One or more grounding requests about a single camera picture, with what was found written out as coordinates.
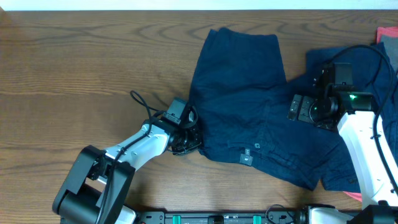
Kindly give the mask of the navy blue shorts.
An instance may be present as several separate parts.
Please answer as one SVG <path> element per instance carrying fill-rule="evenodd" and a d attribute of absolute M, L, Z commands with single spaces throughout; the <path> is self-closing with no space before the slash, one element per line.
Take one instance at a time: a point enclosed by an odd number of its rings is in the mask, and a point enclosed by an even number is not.
<path fill-rule="evenodd" d="M 203 130 L 200 152 L 212 161 L 251 166 L 305 189 L 321 182 L 344 191 L 338 136 L 287 115 L 294 96 L 275 35 L 211 30 L 189 100 Z"/>

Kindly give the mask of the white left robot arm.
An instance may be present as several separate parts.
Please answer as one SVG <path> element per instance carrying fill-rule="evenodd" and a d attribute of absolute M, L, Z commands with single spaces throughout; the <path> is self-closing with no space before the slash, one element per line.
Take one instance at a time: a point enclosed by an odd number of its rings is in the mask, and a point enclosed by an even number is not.
<path fill-rule="evenodd" d="M 171 151 L 182 156 L 202 144 L 197 125 L 179 126 L 154 118 L 125 141 L 98 149 L 84 147 L 72 165 L 52 210 L 62 223 L 134 223 L 136 213 L 125 199 L 136 171 Z"/>

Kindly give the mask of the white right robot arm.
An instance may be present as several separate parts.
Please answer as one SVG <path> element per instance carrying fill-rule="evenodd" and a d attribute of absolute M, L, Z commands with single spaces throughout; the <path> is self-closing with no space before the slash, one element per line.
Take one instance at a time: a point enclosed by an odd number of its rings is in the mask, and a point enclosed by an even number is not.
<path fill-rule="evenodd" d="M 308 205 L 295 223 L 397 223 L 397 164 L 371 93 L 337 91 L 325 99 L 295 95 L 288 119 L 337 131 L 359 182 L 362 210 L 355 215 L 329 205 Z"/>

